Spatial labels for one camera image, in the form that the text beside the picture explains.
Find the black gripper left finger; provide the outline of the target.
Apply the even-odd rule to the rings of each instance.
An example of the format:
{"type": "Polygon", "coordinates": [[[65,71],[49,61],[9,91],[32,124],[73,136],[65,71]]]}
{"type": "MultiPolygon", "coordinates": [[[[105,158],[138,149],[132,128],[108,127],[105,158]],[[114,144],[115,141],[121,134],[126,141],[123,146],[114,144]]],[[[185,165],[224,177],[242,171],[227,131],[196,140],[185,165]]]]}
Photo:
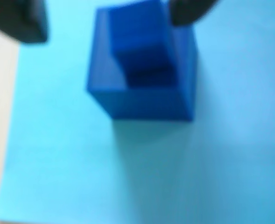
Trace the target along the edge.
{"type": "Polygon", "coordinates": [[[0,31],[26,43],[48,41],[48,18],[44,0],[0,0],[0,31]]]}

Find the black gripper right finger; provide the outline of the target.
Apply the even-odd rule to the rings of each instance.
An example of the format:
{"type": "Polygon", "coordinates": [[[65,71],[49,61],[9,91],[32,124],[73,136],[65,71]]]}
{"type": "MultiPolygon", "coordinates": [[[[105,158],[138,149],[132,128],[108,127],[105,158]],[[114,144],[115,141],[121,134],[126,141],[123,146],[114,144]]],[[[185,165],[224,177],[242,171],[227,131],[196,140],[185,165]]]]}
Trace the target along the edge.
{"type": "Polygon", "coordinates": [[[205,16],[218,0],[170,0],[169,10],[172,25],[184,26],[205,16]]]}

